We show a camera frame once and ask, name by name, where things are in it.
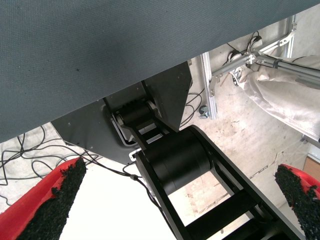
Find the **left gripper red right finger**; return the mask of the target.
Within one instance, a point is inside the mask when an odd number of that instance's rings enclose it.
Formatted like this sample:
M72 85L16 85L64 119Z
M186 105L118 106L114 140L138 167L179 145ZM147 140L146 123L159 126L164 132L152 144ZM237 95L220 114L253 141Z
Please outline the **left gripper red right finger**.
M320 182L306 172L280 164L275 181L296 215L307 240L320 238Z

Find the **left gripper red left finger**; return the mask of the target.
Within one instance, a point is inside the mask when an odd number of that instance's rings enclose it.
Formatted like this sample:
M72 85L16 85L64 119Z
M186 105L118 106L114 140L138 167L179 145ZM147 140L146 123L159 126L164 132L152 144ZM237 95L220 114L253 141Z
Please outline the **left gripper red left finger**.
M0 215L2 240L58 240L87 168L82 157L68 160Z

